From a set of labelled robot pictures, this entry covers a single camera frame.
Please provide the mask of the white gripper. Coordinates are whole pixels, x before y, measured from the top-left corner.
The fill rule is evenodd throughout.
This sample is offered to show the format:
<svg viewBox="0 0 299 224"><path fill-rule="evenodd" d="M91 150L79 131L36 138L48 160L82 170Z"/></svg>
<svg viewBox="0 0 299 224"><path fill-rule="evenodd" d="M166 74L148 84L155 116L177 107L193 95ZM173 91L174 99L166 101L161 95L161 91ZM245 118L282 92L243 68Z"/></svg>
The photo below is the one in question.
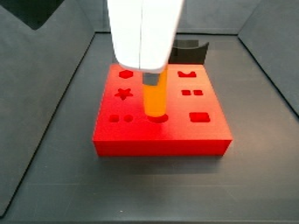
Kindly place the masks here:
<svg viewBox="0 0 299 224"><path fill-rule="evenodd" d="M157 86L174 45L185 0L107 0L116 60Z"/></svg>

